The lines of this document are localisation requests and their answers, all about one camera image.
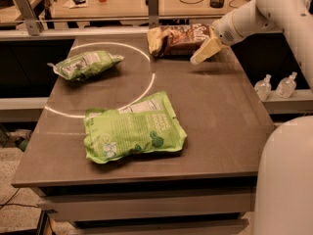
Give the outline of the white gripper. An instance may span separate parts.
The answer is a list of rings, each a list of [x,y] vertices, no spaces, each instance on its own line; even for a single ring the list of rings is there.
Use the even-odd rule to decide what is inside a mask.
[[[214,56],[227,46],[242,42],[247,38],[244,32],[244,14],[232,11],[214,21],[209,27],[210,38],[207,38],[201,47],[193,54],[190,62],[197,65]]]

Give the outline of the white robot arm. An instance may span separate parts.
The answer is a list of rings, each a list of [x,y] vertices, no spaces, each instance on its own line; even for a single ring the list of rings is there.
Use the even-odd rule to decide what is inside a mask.
[[[251,0],[213,23],[213,35],[191,58],[199,64],[246,37],[277,27],[313,89],[313,17],[309,0]],[[263,149],[253,235],[313,235],[313,117],[275,129]]]

